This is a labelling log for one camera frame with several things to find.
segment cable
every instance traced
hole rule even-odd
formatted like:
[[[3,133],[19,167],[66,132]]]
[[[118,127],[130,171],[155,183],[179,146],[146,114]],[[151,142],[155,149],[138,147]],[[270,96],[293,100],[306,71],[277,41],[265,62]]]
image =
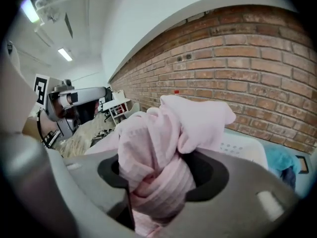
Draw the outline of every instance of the cable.
[[[48,145],[48,143],[45,141],[45,139],[43,138],[42,135],[42,130],[41,130],[41,119],[40,119],[40,114],[41,114],[41,110],[38,111],[37,113],[37,118],[36,118],[36,123],[38,126],[38,131],[39,131],[39,135],[41,137],[41,140],[43,141],[43,143],[45,144],[45,146],[49,149],[53,149],[51,146]]]

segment white laundry basket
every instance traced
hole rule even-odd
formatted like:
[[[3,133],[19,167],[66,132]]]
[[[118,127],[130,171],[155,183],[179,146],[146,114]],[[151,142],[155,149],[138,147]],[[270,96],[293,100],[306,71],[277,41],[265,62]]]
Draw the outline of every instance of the white laundry basket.
[[[256,139],[225,132],[220,152],[255,162],[268,169],[264,148]]]

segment white wall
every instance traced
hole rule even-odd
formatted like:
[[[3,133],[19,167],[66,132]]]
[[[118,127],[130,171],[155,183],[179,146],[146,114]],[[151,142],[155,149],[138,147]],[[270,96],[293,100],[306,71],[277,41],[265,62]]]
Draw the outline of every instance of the white wall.
[[[66,72],[61,73],[58,78],[70,79],[75,88],[108,86],[101,57],[75,64]]]
[[[289,0],[115,0],[102,48],[107,81],[141,47],[174,24],[203,11],[238,4],[293,9]]]

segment blue cloth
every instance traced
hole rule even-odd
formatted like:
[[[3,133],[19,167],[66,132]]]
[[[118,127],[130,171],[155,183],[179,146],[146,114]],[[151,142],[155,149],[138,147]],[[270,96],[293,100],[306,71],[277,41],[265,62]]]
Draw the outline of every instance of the blue cloth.
[[[291,152],[291,149],[282,145],[265,145],[264,149],[267,164],[270,168],[283,171],[289,167],[293,167],[293,171],[296,174],[301,171],[301,162]]]

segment chair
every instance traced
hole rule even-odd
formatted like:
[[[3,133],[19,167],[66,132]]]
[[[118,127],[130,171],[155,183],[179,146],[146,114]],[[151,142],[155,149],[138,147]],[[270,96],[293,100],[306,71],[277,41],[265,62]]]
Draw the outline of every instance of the chair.
[[[124,116],[128,119],[132,114],[134,114],[135,112],[140,111],[140,103],[136,102],[133,104],[132,108],[130,111],[127,111],[124,113]]]

